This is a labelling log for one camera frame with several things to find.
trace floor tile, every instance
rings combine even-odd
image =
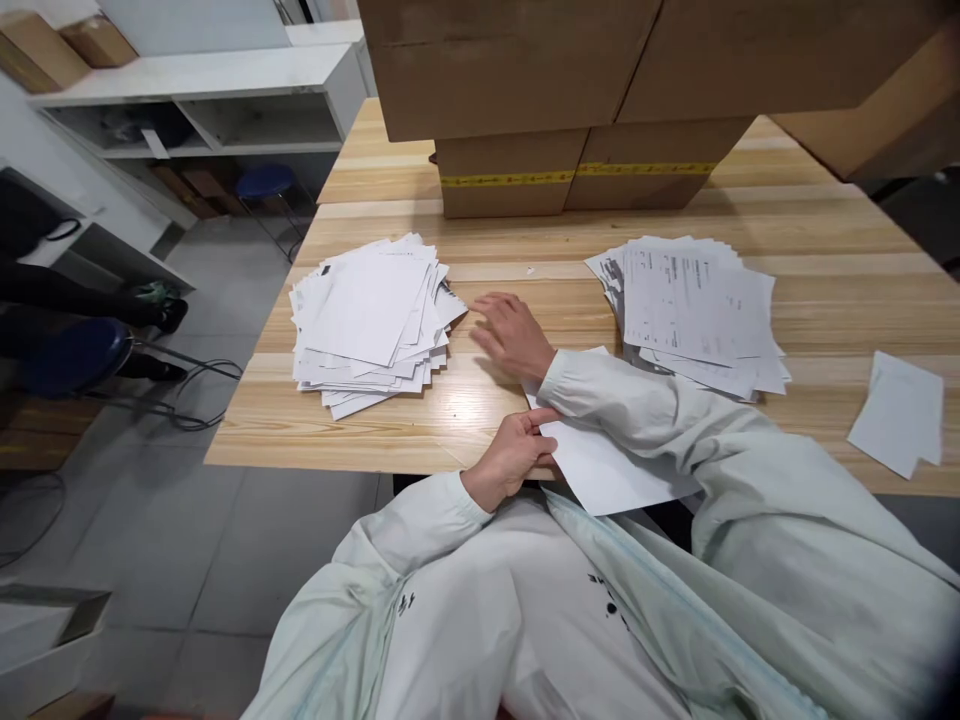
[[[256,335],[224,336],[174,336],[168,347],[198,360],[227,359],[246,367],[253,355],[258,337]],[[188,362],[177,358],[166,358],[174,364],[190,369]],[[229,366],[228,372],[235,372]],[[174,404],[177,412],[201,420],[212,420],[227,409],[237,381],[219,373],[207,370],[186,385],[177,385],[166,389],[160,385],[151,387],[149,381],[140,381],[145,390],[140,392],[158,397],[164,402]],[[169,419],[156,415],[139,415],[126,433],[139,442],[155,445],[173,445],[178,447],[208,447],[216,434],[216,426],[197,432],[185,432],[175,427]]]
[[[179,335],[259,334],[290,270],[256,221],[246,219],[201,223],[169,262],[189,271],[197,286],[185,297],[190,312]]]
[[[190,633],[164,699],[168,713],[239,718],[257,688],[270,641]]]
[[[164,630],[105,628],[84,666],[80,687],[113,693],[118,706],[160,711],[183,637]]]
[[[60,469],[65,493],[24,493],[20,502],[4,502],[0,508],[3,547],[24,547],[38,537],[49,522],[56,505],[63,503],[59,516],[42,539],[21,559],[0,574],[20,582],[52,584],[60,580],[71,557],[110,490],[139,452],[131,446],[92,444],[82,440]],[[54,486],[45,476],[42,482]]]
[[[373,474],[250,468],[191,627],[269,636],[303,584],[363,515]]]
[[[109,624],[187,627],[244,473],[203,455],[143,448],[84,536],[65,580],[112,590]]]

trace wooden table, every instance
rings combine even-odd
[[[489,374],[468,337],[471,313],[422,396],[333,422],[318,395],[291,380],[287,298],[290,282],[328,256],[416,231],[437,245],[460,297],[516,293],[556,346],[616,351],[616,323],[583,260],[644,234],[689,234],[730,243],[748,267],[777,277],[773,329],[794,381],[785,397],[766,396],[764,412],[816,438],[874,492],[960,496],[960,292],[860,190],[838,183],[770,120],[758,119],[708,187],[674,212],[444,220],[432,151],[429,141],[389,143],[379,102],[366,101],[207,462],[429,474],[469,466],[500,419],[526,409],[513,378]],[[846,442],[878,349],[948,387],[943,466],[921,463],[912,482]]]

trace cardboard box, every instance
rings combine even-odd
[[[228,215],[234,217],[247,217],[250,213],[243,206],[243,203],[233,195],[221,195],[215,202],[222,207]]]
[[[586,139],[557,130],[437,140],[444,217],[560,213]]]
[[[393,142],[613,122],[660,0],[359,0]]]
[[[180,174],[200,197],[220,198],[233,195],[240,168],[229,158],[209,158],[183,164]]]
[[[591,128],[566,210],[684,207],[753,118]]]
[[[949,5],[663,0],[617,122],[856,107],[936,32]]]
[[[0,14],[0,69],[27,92],[66,90],[90,66],[35,12]]]
[[[122,67],[138,57],[116,25],[103,15],[67,25],[59,32],[90,67]]]
[[[932,175],[960,162],[960,14],[860,107],[773,119],[843,180]]]
[[[187,183],[170,165],[153,165],[152,172],[160,182],[167,186],[177,199],[201,220],[211,220],[220,217],[223,213],[200,197],[196,190]]]

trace white wall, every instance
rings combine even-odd
[[[273,0],[100,0],[143,56],[289,47]]]
[[[149,251],[170,224],[112,170],[81,156],[27,107],[23,89],[0,73],[0,157],[93,217],[129,245]]]

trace person's right hand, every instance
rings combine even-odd
[[[543,437],[540,426],[563,416],[553,408],[507,415],[480,461],[460,473],[467,493],[492,513],[506,498],[516,495],[534,465],[554,465],[550,454],[557,441]]]
[[[491,328],[470,331],[477,345],[504,370],[524,380],[543,382],[557,351],[527,304],[516,295],[495,292],[478,297],[470,309],[481,313]]]

